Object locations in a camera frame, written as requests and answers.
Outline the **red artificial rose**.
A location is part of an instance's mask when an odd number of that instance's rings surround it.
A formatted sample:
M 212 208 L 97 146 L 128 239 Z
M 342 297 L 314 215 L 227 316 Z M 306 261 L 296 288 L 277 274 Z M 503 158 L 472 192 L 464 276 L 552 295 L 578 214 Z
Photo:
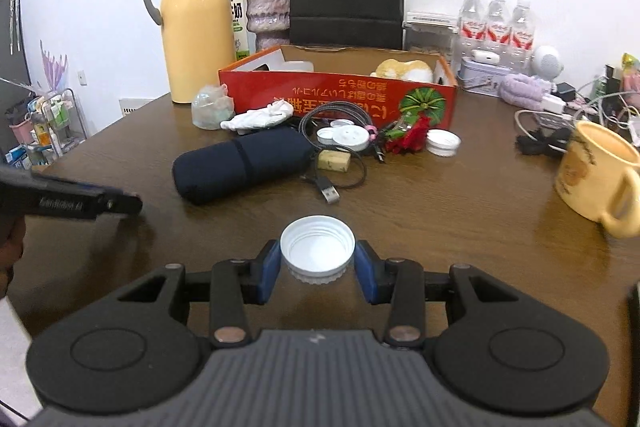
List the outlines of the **red artificial rose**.
M 427 116 L 420 115 L 414 121 L 402 117 L 384 133 L 385 150 L 399 155 L 419 153 L 424 149 L 430 129 L 431 121 Z

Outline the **pink plush snack packet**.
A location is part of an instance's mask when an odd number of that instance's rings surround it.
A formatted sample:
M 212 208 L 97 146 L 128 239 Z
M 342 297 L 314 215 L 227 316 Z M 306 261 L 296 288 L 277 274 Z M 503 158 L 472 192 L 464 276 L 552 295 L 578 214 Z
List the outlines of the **pink plush snack packet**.
M 635 108 L 640 107 L 640 63 L 629 53 L 622 58 L 623 79 L 620 90 L 625 91 L 626 101 Z

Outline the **white jar lid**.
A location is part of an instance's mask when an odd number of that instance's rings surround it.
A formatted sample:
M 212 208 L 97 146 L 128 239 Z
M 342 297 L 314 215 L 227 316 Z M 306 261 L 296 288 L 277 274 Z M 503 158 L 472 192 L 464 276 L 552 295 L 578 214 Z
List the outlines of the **white jar lid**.
M 430 129 L 426 134 L 426 149 L 439 157 L 452 157 L 458 153 L 461 139 L 444 129 Z

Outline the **water bottle left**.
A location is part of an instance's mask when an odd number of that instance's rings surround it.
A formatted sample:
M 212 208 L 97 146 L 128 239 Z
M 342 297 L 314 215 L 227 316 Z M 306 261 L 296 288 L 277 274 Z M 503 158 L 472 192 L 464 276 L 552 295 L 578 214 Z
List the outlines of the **water bottle left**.
M 463 0 L 458 26 L 460 54 L 470 56 L 485 38 L 486 22 L 480 0 Z

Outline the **white cloth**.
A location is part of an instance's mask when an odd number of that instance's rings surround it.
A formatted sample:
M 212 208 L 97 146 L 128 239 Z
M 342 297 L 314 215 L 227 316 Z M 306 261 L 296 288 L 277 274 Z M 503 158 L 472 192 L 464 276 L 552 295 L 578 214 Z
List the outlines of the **white cloth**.
M 222 130 L 245 134 L 270 129 L 282 124 L 294 114 L 294 107 L 285 100 L 274 101 L 263 108 L 250 109 L 220 124 Z

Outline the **small beige eraser block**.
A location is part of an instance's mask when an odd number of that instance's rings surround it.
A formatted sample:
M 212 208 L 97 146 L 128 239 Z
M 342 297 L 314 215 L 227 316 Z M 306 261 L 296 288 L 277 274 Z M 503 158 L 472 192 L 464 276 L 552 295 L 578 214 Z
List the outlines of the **small beige eraser block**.
M 350 165 L 350 155 L 341 150 L 322 150 L 317 157 L 317 167 L 320 170 L 346 173 Z

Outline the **yellow white plush toy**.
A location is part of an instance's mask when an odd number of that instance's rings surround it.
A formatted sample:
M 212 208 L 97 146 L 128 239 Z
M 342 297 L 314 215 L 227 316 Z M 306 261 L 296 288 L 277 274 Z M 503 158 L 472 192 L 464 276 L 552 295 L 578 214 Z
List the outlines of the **yellow white plush toy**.
M 383 61 L 370 76 L 415 83 L 433 81 L 433 71 L 425 62 L 418 60 L 401 62 L 393 58 Z

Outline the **clear plastic bag bundle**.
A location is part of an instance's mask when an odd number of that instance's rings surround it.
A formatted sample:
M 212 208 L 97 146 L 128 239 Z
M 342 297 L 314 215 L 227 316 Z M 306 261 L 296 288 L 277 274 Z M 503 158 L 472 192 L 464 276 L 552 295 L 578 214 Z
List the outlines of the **clear plastic bag bundle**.
M 224 121 L 234 116 L 233 98 L 228 87 L 205 86 L 191 103 L 192 124 L 203 130 L 218 130 Z

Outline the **white round disc device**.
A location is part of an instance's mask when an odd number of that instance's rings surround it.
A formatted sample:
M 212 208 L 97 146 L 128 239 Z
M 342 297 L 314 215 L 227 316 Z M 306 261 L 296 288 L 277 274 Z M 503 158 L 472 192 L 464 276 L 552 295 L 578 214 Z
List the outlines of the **white round disc device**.
M 346 147 L 355 152 L 362 152 L 370 144 L 369 130 L 348 119 L 332 120 L 328 127 L 317 130 L 316 138 L 322 145 Z

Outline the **metal storage cart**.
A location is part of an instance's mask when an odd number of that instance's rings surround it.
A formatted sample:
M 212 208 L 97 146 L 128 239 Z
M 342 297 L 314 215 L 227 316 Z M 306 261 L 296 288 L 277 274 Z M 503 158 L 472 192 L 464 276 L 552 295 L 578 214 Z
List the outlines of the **metal storage cart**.
M 43 169 L 88 139 L 75 93 L 70 88 L 29 95 L 3 111 L 17 146 L 6 162 L 26 170 Z

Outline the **white wall outlet panel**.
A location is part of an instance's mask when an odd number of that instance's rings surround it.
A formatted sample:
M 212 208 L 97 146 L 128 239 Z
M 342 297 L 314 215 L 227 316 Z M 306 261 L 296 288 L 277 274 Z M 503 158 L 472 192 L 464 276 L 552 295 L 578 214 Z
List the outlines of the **white wall outlet panel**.
M 136 110 L 152 102 L 152 98 L 120 98 L 118 100 L 122 117 L 134 113 Z

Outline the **dark navy pouch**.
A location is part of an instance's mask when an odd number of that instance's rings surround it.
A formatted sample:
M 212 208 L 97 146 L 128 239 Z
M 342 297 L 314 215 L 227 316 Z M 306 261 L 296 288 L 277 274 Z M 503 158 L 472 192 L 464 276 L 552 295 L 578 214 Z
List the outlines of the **dark navy pouch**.
M 281 127 L 190 150 L 172 164 L 179 195 L 210 205 L 260 184 L 305 171 L 314 147 L 299 132 Z

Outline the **black hair bow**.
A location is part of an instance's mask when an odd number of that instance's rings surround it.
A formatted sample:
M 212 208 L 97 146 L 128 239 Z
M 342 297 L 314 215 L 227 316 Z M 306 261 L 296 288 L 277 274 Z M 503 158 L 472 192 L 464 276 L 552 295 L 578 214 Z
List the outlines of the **black hair bow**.
M 516 149 L 526 156 L 548 156 L 561 158 L 567 150 L 568 140 L 572 132 L 570 128 L 554 130 L 544 134 L 541 128 L 533 132 L 518 135 L 515 139 Z

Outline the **white earbuds case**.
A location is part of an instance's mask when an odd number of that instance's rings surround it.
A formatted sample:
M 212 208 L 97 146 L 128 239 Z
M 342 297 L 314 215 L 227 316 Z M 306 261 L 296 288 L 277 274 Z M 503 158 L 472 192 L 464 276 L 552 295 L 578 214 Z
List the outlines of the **white earbuds case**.
M 496 65 L 500 62 L 500 55 L 487 50 L 473 50 L 472 60 L 477 63 Z

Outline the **white plastic bottle cap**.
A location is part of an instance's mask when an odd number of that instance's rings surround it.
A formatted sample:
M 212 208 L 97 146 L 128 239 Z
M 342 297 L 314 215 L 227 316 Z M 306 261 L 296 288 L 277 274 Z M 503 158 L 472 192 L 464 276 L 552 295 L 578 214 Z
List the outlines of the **white plastic bottle cap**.
M 341 220 L 309 216 L 290 223 L 279 244 L 293 277 L 306 284 L 329 284 L 345 273 L 356 239 L 352 229 Z

